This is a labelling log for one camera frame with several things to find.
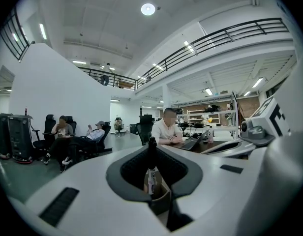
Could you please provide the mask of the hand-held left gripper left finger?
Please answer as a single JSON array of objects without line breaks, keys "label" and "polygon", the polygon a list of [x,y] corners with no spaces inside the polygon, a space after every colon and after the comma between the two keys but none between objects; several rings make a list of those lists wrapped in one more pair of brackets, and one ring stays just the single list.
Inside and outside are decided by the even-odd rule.
[{"label": "hand-held left gripper left finger", "polygon": [[167,228],[148,204],[119,197],[106,181],[113,162],[138,150],[128,148],[80,162],[43,185],[25,205],[36,215],[64,188],[79,190],[57,228],[71,236],[164,236]]}]

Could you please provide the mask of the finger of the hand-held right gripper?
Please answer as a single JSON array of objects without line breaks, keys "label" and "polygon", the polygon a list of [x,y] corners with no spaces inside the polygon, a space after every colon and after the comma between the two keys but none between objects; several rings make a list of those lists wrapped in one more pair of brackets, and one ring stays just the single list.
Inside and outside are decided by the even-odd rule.
[{"label": "finger of the hand-held right gripper", "polygon": [[250,155],[255,150],[255,145],[242,139],[223,142],[209,148],[201,154],[204,155]]}]

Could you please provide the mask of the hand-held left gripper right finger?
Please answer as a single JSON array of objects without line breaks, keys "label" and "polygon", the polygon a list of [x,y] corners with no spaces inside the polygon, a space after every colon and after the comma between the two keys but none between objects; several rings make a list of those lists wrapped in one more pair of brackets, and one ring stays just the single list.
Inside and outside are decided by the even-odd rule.
[{"label": "hand-held left gripper right finger", "polygon": [[157,236],[252,236],[256,219],[247,205],[265,156],[256,149],[248,160],[201,155],[158,146],[157,154],[186,167],[187,173],[171,185],[173,212],[168,225],[155,224]]}]

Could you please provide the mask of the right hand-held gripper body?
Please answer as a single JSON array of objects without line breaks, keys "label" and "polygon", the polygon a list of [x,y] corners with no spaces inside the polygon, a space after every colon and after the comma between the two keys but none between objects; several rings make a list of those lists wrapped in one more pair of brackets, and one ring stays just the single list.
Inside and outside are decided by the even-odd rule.
[{"label": "right hand-held gripper body", "polygon": [[274,139],[289,133],[290,127],[286,117],[272,95],[250,118],[241,123],[240,138],[257,147],[264,147]]}]

